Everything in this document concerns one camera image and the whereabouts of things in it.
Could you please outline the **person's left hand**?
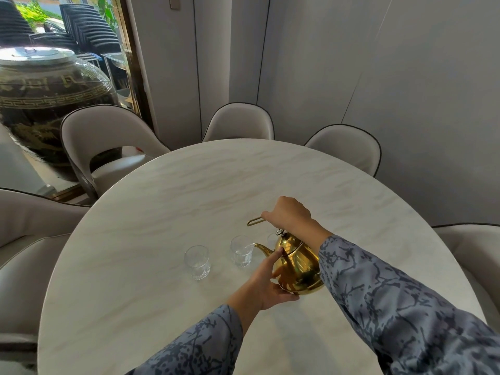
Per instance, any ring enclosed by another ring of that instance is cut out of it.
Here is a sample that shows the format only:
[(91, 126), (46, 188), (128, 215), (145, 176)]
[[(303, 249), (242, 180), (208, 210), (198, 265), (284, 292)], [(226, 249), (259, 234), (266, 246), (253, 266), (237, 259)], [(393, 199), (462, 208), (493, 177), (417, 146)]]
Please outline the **person's left hand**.
[(282, 258), (283, 254), (284, 250), (279, 247), (262, 261), (250, 277), (245, 285), (243, 296), (244, 307), (242, 308), (245, 311), (258, 313), (261, 310), (270, 309), (277, 305), (273, 304), (273, 289), (282, 289), (282, 287), (272, 281), (276, 278), (273, 267)]

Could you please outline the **person's right hand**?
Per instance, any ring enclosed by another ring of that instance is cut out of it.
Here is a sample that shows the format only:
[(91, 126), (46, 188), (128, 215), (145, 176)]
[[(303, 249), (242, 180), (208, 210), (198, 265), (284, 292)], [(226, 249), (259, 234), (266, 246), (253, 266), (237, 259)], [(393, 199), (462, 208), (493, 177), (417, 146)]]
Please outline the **person's right hand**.
[(284, 228), (277, 228), (292, 234), (299, 234), (309, 226), (313, 218), (310, 211), (297, 199), (288, 196), (279, 196), (273, 209), (278, 208), (283, 213)]

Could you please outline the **gold metal teapot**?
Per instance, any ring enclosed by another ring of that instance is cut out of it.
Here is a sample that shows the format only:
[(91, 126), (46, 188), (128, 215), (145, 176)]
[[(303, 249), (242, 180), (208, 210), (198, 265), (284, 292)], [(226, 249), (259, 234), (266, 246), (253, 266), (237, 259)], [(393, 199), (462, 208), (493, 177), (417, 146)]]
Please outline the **gold metal teapot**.
[(258, 248), (266, 257), (277, 249), (283, 249), (283, 255), (273, 265), (277, 284), (285, 291), (302, 296), (313, 293), (323, 287), (321, 269), (317, 254), (302, 240), (293, 234), (279, 229), (274, 248), (268, 248), (259, 243)]

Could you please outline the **person's right forearm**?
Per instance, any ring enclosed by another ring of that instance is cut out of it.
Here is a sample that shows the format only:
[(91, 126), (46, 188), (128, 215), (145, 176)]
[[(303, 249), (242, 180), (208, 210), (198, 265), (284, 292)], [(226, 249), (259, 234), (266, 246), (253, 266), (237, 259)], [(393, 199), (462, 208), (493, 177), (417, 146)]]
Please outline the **person's right forearm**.
[(500, 375), (500, 334), (475, 315), (315, 220), (294, 233), (384, 375)]

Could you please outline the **person's left forearm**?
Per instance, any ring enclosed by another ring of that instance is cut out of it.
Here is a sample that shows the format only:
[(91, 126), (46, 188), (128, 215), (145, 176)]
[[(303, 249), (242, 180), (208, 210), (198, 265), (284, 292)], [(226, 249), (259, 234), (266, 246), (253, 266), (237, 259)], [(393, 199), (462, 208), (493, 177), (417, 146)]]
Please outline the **person's left forearm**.
[(250, 324), (276, 301), (271, 288), (271, 283), (267, 290), (244, 285), (225, 304), (125, 375), (232, 375)]

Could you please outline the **clear cut glass tumbler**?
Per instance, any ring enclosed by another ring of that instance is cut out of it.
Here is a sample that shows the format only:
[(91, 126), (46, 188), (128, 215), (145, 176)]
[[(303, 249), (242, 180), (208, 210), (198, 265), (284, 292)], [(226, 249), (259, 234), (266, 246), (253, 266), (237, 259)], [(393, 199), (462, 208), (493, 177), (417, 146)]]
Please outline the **clear cut glass tumbler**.
[(244, 268), (251, 263), (254, 243), (246, 235), (238, 235), (230, 242), (233, 263), (238, 268)]
[(201, 245), (190, 247), (184, 253), (184, 264), (194, 280), (206, 278), (210, 273), (209, 249)]

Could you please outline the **beige upholstered dining chair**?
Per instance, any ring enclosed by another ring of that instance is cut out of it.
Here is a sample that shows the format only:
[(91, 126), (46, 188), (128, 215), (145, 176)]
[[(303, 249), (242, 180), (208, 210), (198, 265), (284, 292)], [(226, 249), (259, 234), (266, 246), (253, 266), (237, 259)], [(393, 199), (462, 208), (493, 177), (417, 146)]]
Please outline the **beige upholstered dining chair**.
[(500, 225), (456, 223), (433, 230), (467, 277), (486, 323), (500, 334)]
[[(69, 113), (61, 122), (60, 140), (83, 189), (94, 201), (135, 169), (171, 152), (135, 113), (108, 104)], [(91, 170), (94, 157), (123, 147), (133, 147), (141, 153)]]
[(369, 132), (346, 124), (332, 124), (317, 131), (304, 144), (340, 159), (376, 177), (382, 160), (382, 147)]
[(202, 142), (240, 138), (274, 140), (270, 114), (250, 103), (226, 104), (214, 113)]
[(49, 281), (63, 247), (90, 209), (0, 187), (0, 361), (36, 370)]

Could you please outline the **large dark patterned ceramic jar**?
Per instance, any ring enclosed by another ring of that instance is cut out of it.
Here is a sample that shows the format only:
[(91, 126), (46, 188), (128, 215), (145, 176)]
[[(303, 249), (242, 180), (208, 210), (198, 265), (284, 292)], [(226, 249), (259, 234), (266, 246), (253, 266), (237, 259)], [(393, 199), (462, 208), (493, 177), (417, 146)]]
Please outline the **large dark patterned ceramic jar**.
[(73, 52), (55, 58), (8, 53), (0, 57), (0, 124), (24, 151), (62, 179), (77, 182), (61, 143), (61, 122), (84, 107), (121, 107), (112, 81)]

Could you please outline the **stack of dark chairs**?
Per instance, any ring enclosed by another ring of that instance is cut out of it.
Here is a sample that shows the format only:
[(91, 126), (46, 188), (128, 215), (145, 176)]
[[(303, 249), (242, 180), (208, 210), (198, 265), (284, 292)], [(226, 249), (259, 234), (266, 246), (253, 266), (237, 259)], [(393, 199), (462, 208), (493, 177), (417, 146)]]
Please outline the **stack of dark chairs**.
[(12, 0), (0, 0), (0, 48), (31, 45), (33, 30)]
[(72, 50), (75, 54), (118, 54), (120, 40), (101, 14), (89, 4), (60, 4), (64, 32), (51, 31), (42, 41), (53, 47)]

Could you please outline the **silver metal jar lid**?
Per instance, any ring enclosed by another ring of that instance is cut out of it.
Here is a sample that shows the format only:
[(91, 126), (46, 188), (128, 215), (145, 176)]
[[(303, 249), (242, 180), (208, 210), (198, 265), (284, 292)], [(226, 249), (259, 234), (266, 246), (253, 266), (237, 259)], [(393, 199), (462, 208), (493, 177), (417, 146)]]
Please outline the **silver metal jar lid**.
[(22, 46), (0, 49), (0, 65), (45, 65), (73, 62), (76, 59), (72, 50), (64, 48)]

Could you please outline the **gold metal door frame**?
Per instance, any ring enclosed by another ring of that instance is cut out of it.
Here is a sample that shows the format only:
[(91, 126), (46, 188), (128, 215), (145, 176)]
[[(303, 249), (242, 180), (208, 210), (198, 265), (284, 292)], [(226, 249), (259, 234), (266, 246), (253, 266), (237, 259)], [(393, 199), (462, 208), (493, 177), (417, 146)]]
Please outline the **gold metal door frame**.
[(141, 71), (139, 50), (134, 37), (133, 16), (127, 0), (113, 0), (114, 13), (122, 37), (130, 95), (134, 112), (154, 131), (153, 118)]

